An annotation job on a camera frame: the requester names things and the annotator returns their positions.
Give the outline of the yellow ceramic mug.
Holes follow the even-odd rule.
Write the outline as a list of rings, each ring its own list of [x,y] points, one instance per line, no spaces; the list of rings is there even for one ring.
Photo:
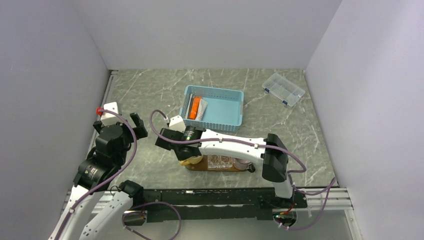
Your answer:
[[[198,156],[192,156],[189,157],[185,160],[182,160],[179,162],[180,165],[182,166],[186,166],[186,165],[196,165],[198,164],[201,160],[203,159],[202,155],[198,155]]]

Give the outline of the brown wooden oval tray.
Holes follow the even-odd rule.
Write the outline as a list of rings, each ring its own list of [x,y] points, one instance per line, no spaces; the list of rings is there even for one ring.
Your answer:
[[[208,155],[202,155],[203,158],[198,164],[188,164],[183,165],[190,171],[198,171],[198,172],[245,172],[236,169],[234,166],[229,169],[208,169],[207,160]]]

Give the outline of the light blue plastic basket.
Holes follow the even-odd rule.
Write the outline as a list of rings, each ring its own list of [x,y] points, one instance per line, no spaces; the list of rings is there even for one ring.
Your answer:
[[[201,121],[185,119],[190,94],[208,102]],[[187,85],[179,110],[187,126],[202,127],[214,131],[235,133],[242,125],[244,92],[234,89]]]

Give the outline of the clear acrylic toothbrush holder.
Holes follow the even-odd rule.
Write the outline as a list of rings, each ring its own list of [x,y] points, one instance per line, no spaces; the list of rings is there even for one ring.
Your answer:
[[[233,159],[223,155],[208,155],[207,169],[208,170],[225,170],[233,167]]]

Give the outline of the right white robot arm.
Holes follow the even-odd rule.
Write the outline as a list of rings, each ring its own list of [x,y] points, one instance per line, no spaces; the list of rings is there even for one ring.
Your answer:
[[[270,133],[266,138],[239,137],[194,126],[186,127],[184,132],[162,128],[156,134],[155,145],[174,151],[179,161],[218,155],[261,164],[261,176],[272,183],[276,203],[287,208],[295,201],[287,170],[289,151],[276,134]]]

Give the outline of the purple ceramic mug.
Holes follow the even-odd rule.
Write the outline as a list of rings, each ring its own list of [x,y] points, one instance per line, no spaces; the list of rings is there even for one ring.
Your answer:
[[[248,171],[250,173],[254,173],[256,171],[256,168],[251,161],[234,158],[232,162],[233,166],[239,171]]]

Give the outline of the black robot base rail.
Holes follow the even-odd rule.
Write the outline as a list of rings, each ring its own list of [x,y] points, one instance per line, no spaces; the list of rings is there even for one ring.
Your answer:
[[[146,221],[256,219],[272,220],[308,207],[305,195],[276,196],[272,187],[145,189],[130,212],[145,214]]]

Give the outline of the orange capped toothpaste tube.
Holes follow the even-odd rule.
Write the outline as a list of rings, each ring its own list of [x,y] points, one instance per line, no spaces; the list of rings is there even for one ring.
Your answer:
[[[188,113],[188,119],[190,120],[195,120],[197,115],[198,115],[198,109],[199,109],[199,105],[200,105],[200,101],[201,101],[201,97],[200,96],[196,96],[193,98],[191,106],[190,106],[190,110]]]

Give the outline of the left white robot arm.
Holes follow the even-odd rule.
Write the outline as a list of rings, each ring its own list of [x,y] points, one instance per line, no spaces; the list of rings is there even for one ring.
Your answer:
[[[148,136],[137,113],[130,114],[135,124],[131,127],[111,110],[102,109],[100,112],[101,120],[93,123],[98,133],[95,146],[78,167],[70,197],[49,237],[51,240],[99,240],[125,211],[137,210],[144,203],[144,188],[125,180],[106,206],[92,215],[110,182],[129,165],[127,152],[136,149],[137,141]]]

